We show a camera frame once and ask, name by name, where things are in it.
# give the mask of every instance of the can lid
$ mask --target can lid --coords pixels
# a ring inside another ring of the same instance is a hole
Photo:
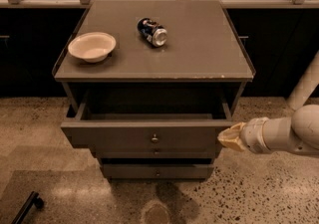
[[[166,29],[157,29],[154,32],[152,43],[154,46],[162,46],[167,40],[167,30]]]

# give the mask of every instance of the gray tabletop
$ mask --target gray tabletop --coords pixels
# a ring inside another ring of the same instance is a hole
[[[159,48],[137,24],[149,17],[167,29]],[[78,35],[106,32],[117,40],[111,57],[96,64],[64,58],[60,82],[251,81],[253,72],[217,0],[94,0]]]

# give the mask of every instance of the floor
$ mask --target floor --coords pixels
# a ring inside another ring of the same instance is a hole
[[[64,98],[0,99],[0,223],[31,191],[45,207],[23,223],[319,223],[317,158],[224,148],[205,181],[109,183],[60,131],[67,108]],[[241,98],[233,118],[292,114],[284,98]]]

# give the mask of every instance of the white pole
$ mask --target white pole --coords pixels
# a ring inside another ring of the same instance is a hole
[[[289,96],[287,103],[293,110],[298,110],[306,103],[319,84],[319,51],[307,68],[305,74]]]

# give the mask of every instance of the drawer knob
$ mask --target drawer knob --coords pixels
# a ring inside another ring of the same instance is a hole
[[[158,143],[160,140],[157,138],[157,135],[156,134],[154,134],[153,135],[153,138],[151,139],[151,142],[152,143]]]

